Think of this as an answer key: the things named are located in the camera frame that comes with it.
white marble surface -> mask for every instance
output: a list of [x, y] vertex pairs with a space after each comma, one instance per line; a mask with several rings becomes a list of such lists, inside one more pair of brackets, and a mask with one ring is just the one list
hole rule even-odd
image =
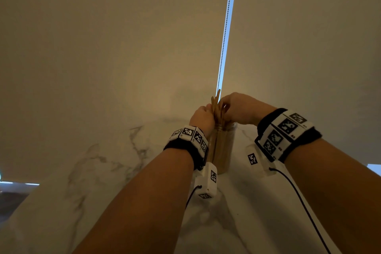
[[[121, 188], [184, 124], [152, 122], [67, 160], [4, 225], [0, 252], [71, 253]], [[253, 175], [244, 148], [255, 136], [254, 127], [239, 126], [231, 168], [218, 176], [217, 197], [192, 198], [175, 253], [326, 253], [284, 177]], [[282, 164], [276, 166], [288, 173]], [[313, 213], [312, 217], [331, 252], [339, 253]]]

black and white pattern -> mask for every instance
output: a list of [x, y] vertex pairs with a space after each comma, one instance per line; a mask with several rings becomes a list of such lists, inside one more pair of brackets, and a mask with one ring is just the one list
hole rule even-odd
[[297, 113], [290, 114], [290, 118], [292, 118], [294, 121], [296, 121], [300, 124], [307, 121], [304, 117], [302, 117], [301, 115], [299, 115]]
[[173, 137], [174, 135], [178, 135], [180, 132], [181, 132], [182, 129], [179, 129], [177, 131], [174, 131], [173, 134], [171, 135], [171, 137]]
[[269, 152], [270, 155], [272, 155], [277, 149], [269, 140], [266, 140], [263, 147], [266, 151]]
[[194, 140], [196, 140], [199, 144], [201, 144], [201, 141], [202, 141], [202, 136], [200, 135], [200, 133], [198, 131], [196, 131], [194, 133], [194, 137], [193, 137]]
[[290, 119], [285, 119], [283, 122], [281, 122], [278, 127], [283, 130], [285, 133], [290, 134], [295, 130], [298, 125], [292, 122]]
[[280, 142], [283, 140], [283, 137], [277, 132], [272, 131], [267, 137], [275, 146], [278, 146]]
[[187, 129], [187, 128], [185, 127], [184, 130], [183, 130], [183, 132], [182, 132], [182, 134], [191, 137], [191, 136], [193, 136], [193, 132], [194, 132], [194, 130], [192, 130], [192, 129]]
[[207, 144], [204, 142], [204, 140], [201, 141], [201, 149], [202, 151], [205, 153], [205, 151], [207, 150]]
[[210, 173], [210, 179], [214, 182], [214, 183], [217, 183], [217, 174], [215, 172], [213, 172], [213, 170], [211, 170], [211, 173]]
[[247, 155], [250, 161], [250, 165], [258, 164], [257, 158], [255, 157], [254, 153]]
[[201, 197], [201, 198], [203, 198], [203, 199], [209, 199], [209, 198], [211, 198], [211, 196], [209, 196], [208, 194], [199, 194], [199, 196]]

wristband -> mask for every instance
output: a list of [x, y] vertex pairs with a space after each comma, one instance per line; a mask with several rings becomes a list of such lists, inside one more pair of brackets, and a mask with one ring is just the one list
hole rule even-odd
[[322, 137], [314, 125], [298, 113], [278, 108], [258, 124], [255, 144], [273, 162], [284, 163], [291, 151]]
[[168, 148], [187, 150], [193, 159], [193, 170], [203, 169], [209, 152], [204, 133], [198, 127], [192, 126], [184, 126], [174, 131], [163, 150]]

hand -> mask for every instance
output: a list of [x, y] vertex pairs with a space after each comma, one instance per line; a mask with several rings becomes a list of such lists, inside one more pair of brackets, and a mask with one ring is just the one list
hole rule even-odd
[[253, 124], [255, 126], [258, 125], [261, 119], [277, 109], [249, 95], [237, 92], [221, 98], [218, 105], [225, 112], [225, 121]]
[[205, 137], [209, 138], [214, 129], [214, 117], [212, 113], [212, 105], [209, 103], [207, 106], [199, 107], [190, 118], [189, 125], [200, 128]]

wire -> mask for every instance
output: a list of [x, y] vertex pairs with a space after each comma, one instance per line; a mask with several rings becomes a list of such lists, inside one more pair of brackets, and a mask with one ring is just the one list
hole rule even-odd
[[197, 190], [197, 189], [201, 189], [201, 188], [202, 188], [202, 186], [200, 185], [200, 186], [196, 186], [196, 187], [193, 189], [192, 193], [190, 194], [190, 196], [189, 196], [189, 198], [188, 198], [187, 204], [185, 205], [185, 208], [188, 207], [189, 201], [191, 200], [194, 191]]
[[283, 174], [283, 173], [282, 173], [281, 171], [279, 171], [278, 169], [269, 168], [269, 170], [270, 170], [270, 171], [277, 171], [277, 172], [281, 173], [281, 174], [283, 175], [283, 177], [286, 178], [286, 179], [288, 180], [288, 182], [290, 182], [291, 186], [294, 188], [296, 194], [298, 195], [299, 200], [301, 201], [301, 203], [302, 203], [302, 205], [303, 205], [303, 208], [306, 210], [306, 213], [307, 213], [307, 215], [308, 215], [308, 218], [310, 218], [310, 220], [311, 220], [311, 222], [312, 222], [312, 225], [314, 226], [314, 228], [315, 228], [315, 230], [316, 230], [316, 232], [317, 232], [317, 235], [319, 235], [319, 238], [320, 238], [321, 242], [323, 243], [325, 249], [327, 250], [328, 254], [331, 254], [331, 252], [330, 252], [330, 250], [328, 249], [326, 243], [324, 242], [323, 237], [321, 236], [319, 230], [317, 229], [314, 220], [312, 219], [310, 213], [308, 212], [307, 207], [306, 207], [306, 205], [304, 204], [304, 202], [303, 202], [303, 200], [302, 200], [302, 197], [300, 196], [300, 194], [299, 194], [298, 190], [296, 189], [296, 187], [294, 186], [294, 184], [291, 182], [291, 180], [290, 180], [285, 174]]

